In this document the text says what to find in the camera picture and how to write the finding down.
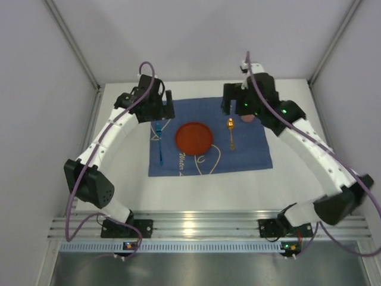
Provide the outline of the pink plastic cup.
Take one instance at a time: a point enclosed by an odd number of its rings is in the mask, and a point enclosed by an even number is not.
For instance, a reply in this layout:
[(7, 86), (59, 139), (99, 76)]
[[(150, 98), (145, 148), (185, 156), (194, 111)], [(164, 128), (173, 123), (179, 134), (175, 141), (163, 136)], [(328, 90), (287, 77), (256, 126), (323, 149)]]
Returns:
[(253, 120), (255, 119), (255, 116), (252, 115), (252, 114), (249, 114), (249, 115), (246, 115), (246, 116), (242, 116), (241, 117), (241, 120), (245, 123), (250, 123), (252, 122)]

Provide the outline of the blue handled utensil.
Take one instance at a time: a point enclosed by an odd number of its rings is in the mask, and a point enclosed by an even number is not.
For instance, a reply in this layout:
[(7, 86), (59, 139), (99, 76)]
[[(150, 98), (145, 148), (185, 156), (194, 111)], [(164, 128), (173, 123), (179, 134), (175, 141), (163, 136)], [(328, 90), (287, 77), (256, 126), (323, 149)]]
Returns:
[(155, 124), (155, 131), (156, 131), (156, 135), (158, 137), (160, 165), (162, 166), (164, 164), (163, 153), (162, 153), (162, 145), (161, 145), (162, 128), (161, 128), (161, 124), (159, 122), (156, 122), (156, 124)]

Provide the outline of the gold spoon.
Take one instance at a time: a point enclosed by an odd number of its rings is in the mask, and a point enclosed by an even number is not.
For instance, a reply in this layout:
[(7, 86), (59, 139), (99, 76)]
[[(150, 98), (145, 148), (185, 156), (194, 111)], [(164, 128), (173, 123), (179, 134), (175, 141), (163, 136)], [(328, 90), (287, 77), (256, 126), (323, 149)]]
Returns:
[(232, 151), (235, 150), (235, 144), (234, 144), (234, 141), (233, 141), (233, 129), (234, 129), (234, 127), (235, 127), (234, 120), (232, 118), (229, 118), (227, 120), (227, 128), (228, 128), (228, 130), (230, 132), (230, 149)]

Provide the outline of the red plate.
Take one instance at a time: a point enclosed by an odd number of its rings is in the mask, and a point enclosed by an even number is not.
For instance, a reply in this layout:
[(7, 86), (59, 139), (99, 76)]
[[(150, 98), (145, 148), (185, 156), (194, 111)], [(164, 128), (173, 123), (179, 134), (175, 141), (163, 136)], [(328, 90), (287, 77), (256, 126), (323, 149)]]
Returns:
[(213, 144), (210, 128), (200, 122), (188, 122), (175, 133), (176, 147), (186, 155), (198, 156), (206, 153)]

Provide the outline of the blue cloth placemat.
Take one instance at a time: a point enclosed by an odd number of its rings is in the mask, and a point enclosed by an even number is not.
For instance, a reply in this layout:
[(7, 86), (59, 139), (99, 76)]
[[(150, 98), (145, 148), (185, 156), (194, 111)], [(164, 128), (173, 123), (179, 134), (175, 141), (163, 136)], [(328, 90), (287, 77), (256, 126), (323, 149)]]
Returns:
[[(273, 167), (266, 133), (260, 122), (255, 119), (245, 123), (234, 113), (226, 116), (221, 111), (220, 104), (221, 98), (174, 101), (175, 118), (160, 121), (162, 166), (155, 123), (152, 123), (148, 169), (150, 177), (212, 175)], [(229, 118), (235, 122), (234, 151), (230, 149), (230, 132), (227, 128)], [(203, 155), (189, 156), (176, 147), (175, 133), (188, 122), (203, 123), (213, 134), (212, 147)]]

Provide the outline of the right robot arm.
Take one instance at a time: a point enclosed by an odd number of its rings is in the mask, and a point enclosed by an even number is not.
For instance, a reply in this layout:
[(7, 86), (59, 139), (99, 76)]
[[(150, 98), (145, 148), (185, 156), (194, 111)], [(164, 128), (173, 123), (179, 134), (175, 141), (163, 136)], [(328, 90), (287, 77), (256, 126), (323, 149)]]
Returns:
[(306, 223), (324, 222), (336, 225), (359, 207), (365, 197), (364, 188), (374, 185), (368, 175), (359, 176), (360, 183), (335, 160), (331, 150), (318, 136), (304, 111), (292, 100), (280, 100), (274, 78), (267, 73), (254, 76), (243, 83), (226, 83), (223, 86), (221, 109), (225, 115), (233, 109), (239, 116), (254, 115), (304, 161), (320, 183), (324, 194), (304, 203), (293, 203), (283, 209), (277, 220), (285, 229)]

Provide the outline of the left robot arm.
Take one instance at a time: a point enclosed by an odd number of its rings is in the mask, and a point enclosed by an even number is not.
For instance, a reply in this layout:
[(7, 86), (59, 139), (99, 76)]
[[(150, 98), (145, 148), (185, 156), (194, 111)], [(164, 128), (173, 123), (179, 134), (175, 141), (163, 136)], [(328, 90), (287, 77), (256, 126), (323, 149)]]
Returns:
[(106, 217), (126, 223), (133, 215), (115, 196), (107, 178), (114, 157), (127, 135), (140, 123), (175, 117), (172, 94), (163, 81), (146, 74), (139, 76), (131, 92), (117, 97), (111, 114), (99, 134), (75, 160), (67, 160), (64, 173), (69, 192), (95, 206)]

